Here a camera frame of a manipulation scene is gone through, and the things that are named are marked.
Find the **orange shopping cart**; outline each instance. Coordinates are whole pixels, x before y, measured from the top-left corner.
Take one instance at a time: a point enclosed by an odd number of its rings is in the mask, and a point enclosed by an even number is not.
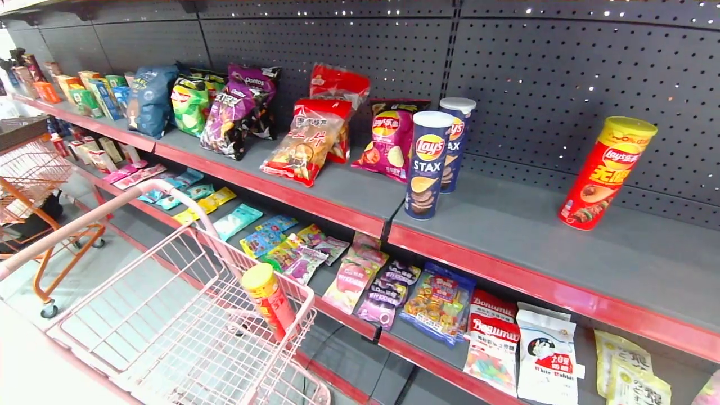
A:
[[[7,259],[21,251],[24,246],[60,229],[59,222],[42,207],[48,199],[55,198],[55,191],[66,182],[72,172],[72,164],[57,151],[43,142],[47,137],[47,116],[18,120],[3,120],[0,125],[6,132],[0,135],[0,240],[5,246],[0,258]],[[17,232],[18,226],[28,221],[41,223],[38,231],[28,235]],[[88,224],[72,233],[59,246],[49,246],[34,259],[39,263],[32,282],[32,289],[44,304],[40,315],[49,319],[58,314],[58,307],[50,294],[73,269],[90,246],[103,247],[101,238],[105,227],[100,223]],[[88,241],[83,245],[81,239]],[[41,282],[50,259],[62,251],[73,257],[55,278],[43,287]]]

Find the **lay's stax can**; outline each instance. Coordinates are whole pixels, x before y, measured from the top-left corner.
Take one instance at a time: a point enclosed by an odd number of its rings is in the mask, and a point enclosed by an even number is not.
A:
[[[405,212],[411,218],[427,220],[435,215],[438,205],[453,116],[440,111],[420,111],[413,115],[413,122]]]
[[[643,120],[605,119],[605,127],[562,204],[560,219],[583,231],[595,228],[656,133],[657,127]]]
[[[462,153],[465,150],[465,143],[467,143],[465,129],[467,121],[470,119],[470,113],[476,106],[475,100],[462,97],[445,97],[440,100],[440,111],[453,116],[447,146],[448,152],[445,155],[445,169],[443,169],[443,179],[440,186],[440,192],[443,194],[455,191],[455,184],[457,184],[457,177],[462,163]]]
[[[272,265],[260,263],[252,266],[243,275],[240,285],[255,302],[275,339],[282,341],[295,320],[295,313],[277,281]]]

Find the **red lay's can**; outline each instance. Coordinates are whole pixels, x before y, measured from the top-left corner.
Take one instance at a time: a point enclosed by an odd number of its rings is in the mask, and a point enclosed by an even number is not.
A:
[[[656,133],[657,127],[646,121],[608,117],[567,194],[560,219],[576,229],[595,228]]]

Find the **purple candy packet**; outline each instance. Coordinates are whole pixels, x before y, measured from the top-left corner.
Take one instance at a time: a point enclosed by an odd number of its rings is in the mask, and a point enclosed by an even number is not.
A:
[[[200,146],[240,160],[245,154],[245,133],[240,121],[255,107],[259,93],[250,86],[231,81],[212,103]]]

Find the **gray shelf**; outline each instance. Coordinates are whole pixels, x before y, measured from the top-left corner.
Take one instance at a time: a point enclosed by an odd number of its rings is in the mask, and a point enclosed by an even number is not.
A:
[[[557,217],[563,197],[463,172],[435,218],[392,223],[720,333],[720,232],[620,207],[577,231]]]

